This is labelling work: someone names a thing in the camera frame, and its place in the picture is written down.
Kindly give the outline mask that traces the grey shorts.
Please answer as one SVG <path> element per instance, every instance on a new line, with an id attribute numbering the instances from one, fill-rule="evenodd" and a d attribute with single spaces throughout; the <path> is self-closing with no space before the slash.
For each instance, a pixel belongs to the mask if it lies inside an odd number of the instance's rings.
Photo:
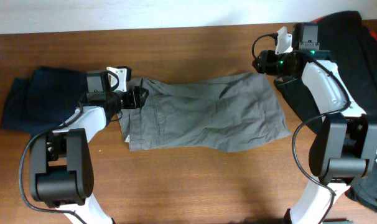
<path id="1" fill-rule="evenodd" d="M 188 84 L 135 78 L 144 104 L 119 121 L 131 151 L 209 147 L 238 152 L 290 136 L 266 76 L 246 72 Z"/>

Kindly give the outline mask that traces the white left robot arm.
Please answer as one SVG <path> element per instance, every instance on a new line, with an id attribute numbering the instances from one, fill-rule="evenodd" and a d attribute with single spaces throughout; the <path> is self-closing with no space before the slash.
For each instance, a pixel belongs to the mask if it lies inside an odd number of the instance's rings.
<path id="1" fill-rule="evenodd" d="M 72 223 L 114 223 L 94 196 L 94 173 L 88 147 L 92 138 L 114 121 L 114 115 L 144 104 L 141 87 L 128 88 L 129 67 L 107 67 L 86 74 L 74 114 L 56 128 L 36 134 L 26 145 L 19 163 L 29 162 L 29 188 L 39 208 L 31 204 L 19 181 L 24 203 L 32 210 L 65 215 Z"/>

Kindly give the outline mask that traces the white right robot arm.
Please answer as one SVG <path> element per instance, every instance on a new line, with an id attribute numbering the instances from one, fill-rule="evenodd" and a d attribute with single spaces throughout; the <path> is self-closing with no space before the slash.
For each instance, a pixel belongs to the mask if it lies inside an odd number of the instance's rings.
<path id="1" fill-rule="evenodd" d="M 299 201 L 284 215 L 284 223 L 326 223 L 336 200 L 372 171 L 377 155 L 377 117 L 366 114 L 353 99 L 338 73 L 330 51 L 320 49 L 318 25 L 298 23 L 270 35 L 276 49 L 254 57 L 259 73 L 289 77 L 304 84 L 319 114 L 303 121 L 321 119 L 322 127 L 309 151 L 310 172 L 299 170 L 309 182 Z"/>

